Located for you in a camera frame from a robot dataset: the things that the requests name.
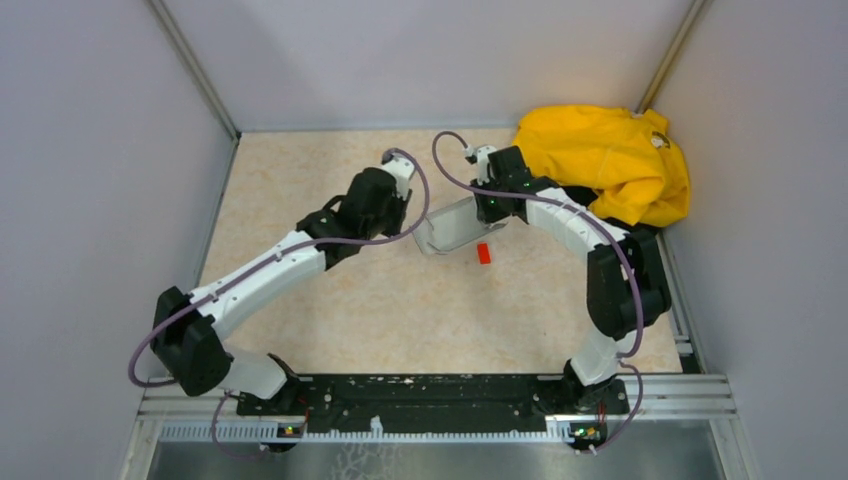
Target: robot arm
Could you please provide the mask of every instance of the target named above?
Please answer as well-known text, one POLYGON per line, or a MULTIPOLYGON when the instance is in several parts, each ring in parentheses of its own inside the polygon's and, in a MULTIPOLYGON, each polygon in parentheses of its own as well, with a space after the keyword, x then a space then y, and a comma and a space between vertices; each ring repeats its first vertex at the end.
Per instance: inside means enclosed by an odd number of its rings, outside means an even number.
POLYGON ((467 148, 466 160, 477 166, 471 186, 529 194, 556 200, 550 203, 474 194, 477 220, 486 226, 517 216, 528 225, 551 234, 587 266, 587 307, 593 327, 583 348, 564 369, 566 402, 578 409, 593 407, 594 393, 615 376, 618 354, 629 351, 636 338, 636 311, 621 262, 612 247, 582 215, 595 220, 622 247, 633 268, 643 303, 644 326, 653 325, 671 307, 671 296, 655 237, 644 231, 628 232, 596 217, 571 200, 547 177, 534 177, 518 147, 467 148))
POLYGON ((397 154, 386 158, 379 168, 357 174, 346 195, 332 198, 307 215, 294 231, 241 268, 187 294, 176 287, 163 292, 154 327, 178 310, 197 304, 186 318, 151 343, 185 393, 196 396, 218 387, 263 400, 292 401, 286 390, 293 388, 285 387, 295 384, 297 377, 284 362, 271 355, 225 348, 223 341, 269 301, 359 253, 362 245, 321 243, 289 252, 291 247, 322 238, 371 240, 381 234, 399 234, 414 173, 408 159, 397 154))

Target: yellow cloth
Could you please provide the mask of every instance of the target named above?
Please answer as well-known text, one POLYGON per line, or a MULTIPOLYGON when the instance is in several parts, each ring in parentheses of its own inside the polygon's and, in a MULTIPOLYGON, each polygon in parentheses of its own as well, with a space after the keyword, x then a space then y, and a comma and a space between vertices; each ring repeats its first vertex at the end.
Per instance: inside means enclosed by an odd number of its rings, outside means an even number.
POLYGON ((664 227, 689 213, 683 152, 668 120, 648 110, 583 105, 544 107, 521 119, 513 142, 535 176, 598 194, 589 209, 630 225, 664 227))

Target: white wall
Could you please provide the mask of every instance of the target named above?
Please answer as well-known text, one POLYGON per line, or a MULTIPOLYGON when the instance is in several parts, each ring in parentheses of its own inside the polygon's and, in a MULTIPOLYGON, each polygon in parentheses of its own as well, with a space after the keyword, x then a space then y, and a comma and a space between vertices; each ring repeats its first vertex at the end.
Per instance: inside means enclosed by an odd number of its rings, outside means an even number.
POLYGON ((693 202, 668 231, 763 478, 844 478, 846 4, 715 2, 661 93, 693 202))
POLYGON ((0 3, 0 477, 114 478, 229 159, 141 0, 0 3), (150 372, 151 358, 141 373, 150 372))
POLYGON ((244 131, 635 108, 690 0, 168 0, 244 131))

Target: beige floor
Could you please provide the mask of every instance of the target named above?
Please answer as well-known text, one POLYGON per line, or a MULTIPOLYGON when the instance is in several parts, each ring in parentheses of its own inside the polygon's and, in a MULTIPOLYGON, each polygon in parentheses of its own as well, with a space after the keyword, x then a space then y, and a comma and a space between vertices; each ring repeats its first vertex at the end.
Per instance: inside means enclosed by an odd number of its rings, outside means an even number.
MULTIPOLYGON (((379 164, 388 147, 421 161, 432 209, 463 198, 433 166, 436 131, 246 134, 241 140, 204 271, 211 282, 264 252, 306 214, 343 194, 353 175, 379 164)), ((512 130, 464 130, 472 144, 506 146, 512 130)), ((445 139, 447 168, 474 170, 445 139)), ((407 223, 419 214, 421 187, 407 223)), ((423 256, 409 237, 365 248, 282 295, 243 324, 229 342, 273 352, 310 373, 559 372, 590 325, 586 269, 541 231, 513 219, 489 237, 492 264, 474 247, 423 256)), ((634 362, 648 372, 678 372, 665 317, 646 330, 634 362)))

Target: small red cube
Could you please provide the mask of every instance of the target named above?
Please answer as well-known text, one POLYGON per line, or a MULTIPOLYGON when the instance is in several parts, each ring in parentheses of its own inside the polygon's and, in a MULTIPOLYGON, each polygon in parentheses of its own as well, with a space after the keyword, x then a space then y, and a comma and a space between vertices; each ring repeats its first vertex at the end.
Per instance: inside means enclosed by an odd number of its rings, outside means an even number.
POLYGON ((480 259, 480 265, 492 263, 492 255, 489 254, 489 244, 486 242, 477 244, 477 257, 480 259))

